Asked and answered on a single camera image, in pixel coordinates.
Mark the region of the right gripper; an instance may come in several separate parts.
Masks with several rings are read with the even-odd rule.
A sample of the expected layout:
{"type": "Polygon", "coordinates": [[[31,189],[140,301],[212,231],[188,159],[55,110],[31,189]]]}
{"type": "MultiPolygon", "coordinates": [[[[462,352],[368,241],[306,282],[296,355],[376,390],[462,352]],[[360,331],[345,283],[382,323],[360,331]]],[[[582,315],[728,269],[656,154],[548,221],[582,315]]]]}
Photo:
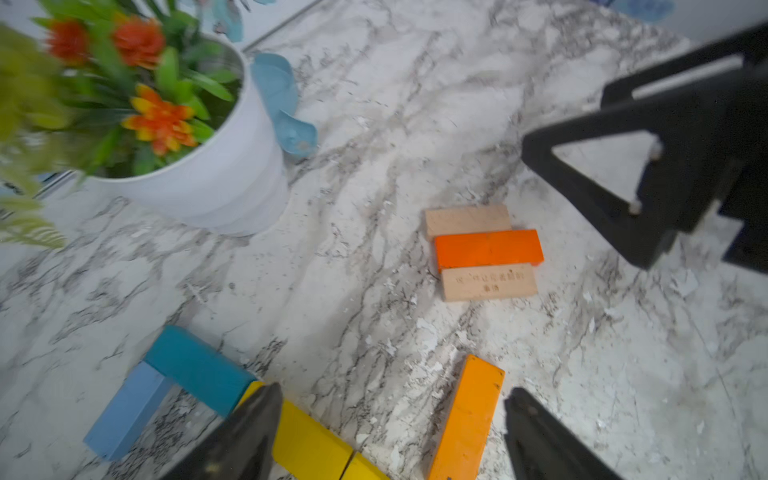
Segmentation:
{"type": "Polygon", "coordinates": [[[527,133],[523,162],[635,267],[652,267],[718,201],[742,223],[723,261],[766,272],[767,26],[615,80],[601,107],[527,133]],[[740,65],[630,100],[727,56],[740,65]]]}

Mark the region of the amber orange block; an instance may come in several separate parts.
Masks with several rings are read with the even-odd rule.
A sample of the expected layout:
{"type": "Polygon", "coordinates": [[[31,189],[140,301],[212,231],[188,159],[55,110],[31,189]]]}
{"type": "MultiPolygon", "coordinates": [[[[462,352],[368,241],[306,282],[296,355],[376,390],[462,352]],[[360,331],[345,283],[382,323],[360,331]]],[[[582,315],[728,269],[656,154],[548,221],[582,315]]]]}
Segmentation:
{"type": "Polygon", "coordinates": [[[505,372],[468,355],[427,478],[476,479],[505,372]]]}

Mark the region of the yellow block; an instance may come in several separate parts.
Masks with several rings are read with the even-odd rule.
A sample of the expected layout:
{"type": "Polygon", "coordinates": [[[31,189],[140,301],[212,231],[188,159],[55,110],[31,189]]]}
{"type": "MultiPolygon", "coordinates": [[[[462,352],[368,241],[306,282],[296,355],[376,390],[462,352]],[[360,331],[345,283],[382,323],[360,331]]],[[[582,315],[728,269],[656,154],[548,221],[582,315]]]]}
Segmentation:
{"type": "Polygon", "coordinates": [[[354,452],[341,480],[389,480],[389,477],[367,460],[360,452],[354,452]]]}
{"type": "Polygon", "coordinates": [[[288,473],[299,480],[339,480],[353,455],[351,446],[283,401],[272,457],[288,473]]]}

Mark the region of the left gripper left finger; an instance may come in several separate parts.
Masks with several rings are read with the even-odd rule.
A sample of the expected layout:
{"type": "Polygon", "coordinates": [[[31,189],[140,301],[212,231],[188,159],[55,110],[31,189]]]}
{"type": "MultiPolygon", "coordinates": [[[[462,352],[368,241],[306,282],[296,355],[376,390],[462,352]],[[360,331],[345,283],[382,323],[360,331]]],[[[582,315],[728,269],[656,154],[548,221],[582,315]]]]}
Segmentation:
{"type": "Polygon", "coordinates": [[[263,386],[237,407],[208,437],[171,468],[166,479],[266,479],[283,396],[276,384],[263,386]]]}

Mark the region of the teal block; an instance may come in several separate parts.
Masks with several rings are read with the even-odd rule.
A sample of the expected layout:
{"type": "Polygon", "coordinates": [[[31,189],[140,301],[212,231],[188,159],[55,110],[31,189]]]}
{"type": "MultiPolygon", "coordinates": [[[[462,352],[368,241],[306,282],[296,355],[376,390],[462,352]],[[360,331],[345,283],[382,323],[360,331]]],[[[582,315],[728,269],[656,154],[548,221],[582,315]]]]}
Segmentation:
{"type": "Polygon", "coordinates": [[[166,326],[144,361],[221,417],[238,405],[256,377],[188,330],[166,326]]]}

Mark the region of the light blue block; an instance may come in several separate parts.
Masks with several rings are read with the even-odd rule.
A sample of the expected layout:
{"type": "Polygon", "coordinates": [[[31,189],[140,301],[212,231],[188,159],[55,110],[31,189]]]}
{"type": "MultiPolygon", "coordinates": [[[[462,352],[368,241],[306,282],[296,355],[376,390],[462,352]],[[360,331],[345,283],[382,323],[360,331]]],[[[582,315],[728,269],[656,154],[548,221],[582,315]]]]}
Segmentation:
{"type": "Polygon", "coordinates": [[[116,461],[128,454],[174,382],[146,362],[128,375],[84,438],[100,458],[116,461]]]}

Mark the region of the red orange block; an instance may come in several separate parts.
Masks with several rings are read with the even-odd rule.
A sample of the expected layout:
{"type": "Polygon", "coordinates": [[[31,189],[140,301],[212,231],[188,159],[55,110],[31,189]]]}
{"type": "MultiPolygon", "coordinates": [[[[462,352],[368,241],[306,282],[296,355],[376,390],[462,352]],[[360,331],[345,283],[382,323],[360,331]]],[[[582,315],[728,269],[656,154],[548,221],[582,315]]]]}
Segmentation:
{"type": "Polygon", "coordinates": [[[434,240],[438,270],[510,264],[539,265],[544,253],[536,230],[445,235],[434,240]]]}

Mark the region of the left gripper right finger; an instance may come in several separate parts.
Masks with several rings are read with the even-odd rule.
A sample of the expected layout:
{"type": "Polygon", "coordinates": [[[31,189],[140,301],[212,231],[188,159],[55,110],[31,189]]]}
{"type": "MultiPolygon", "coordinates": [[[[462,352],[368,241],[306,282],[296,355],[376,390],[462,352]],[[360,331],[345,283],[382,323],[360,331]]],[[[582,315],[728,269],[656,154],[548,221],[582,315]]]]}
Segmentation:
{"type": "Polygon", "coordinates": [[[513,388],[504,406],[505,441],[517,479],[620,480],[524,388],[513,388]]]}

